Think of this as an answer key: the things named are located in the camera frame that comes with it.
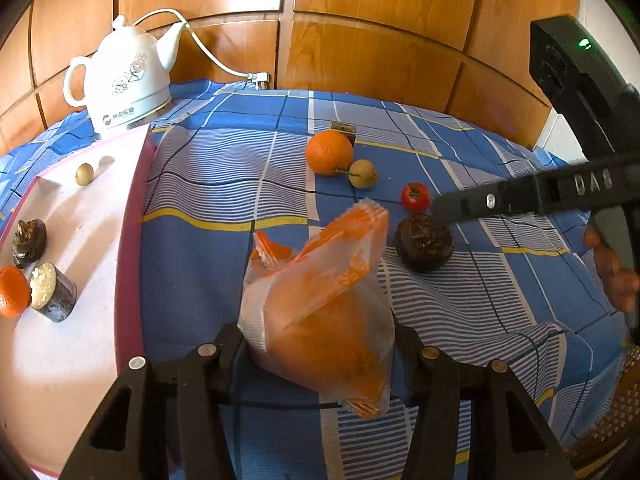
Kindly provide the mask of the person right hand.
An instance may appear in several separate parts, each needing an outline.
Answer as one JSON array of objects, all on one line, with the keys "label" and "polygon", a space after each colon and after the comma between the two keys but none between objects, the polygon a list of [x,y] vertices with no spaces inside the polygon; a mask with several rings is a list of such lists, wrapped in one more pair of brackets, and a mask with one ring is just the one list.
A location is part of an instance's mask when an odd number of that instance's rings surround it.
[{"label": "person right hand", "polygon": [[639,293],[639,275],[623,268],[620,257],[602,242],[592,226],[586,229],[584,242],[593,250],[598,275],[612,306],[622,312],[633,311]]}]

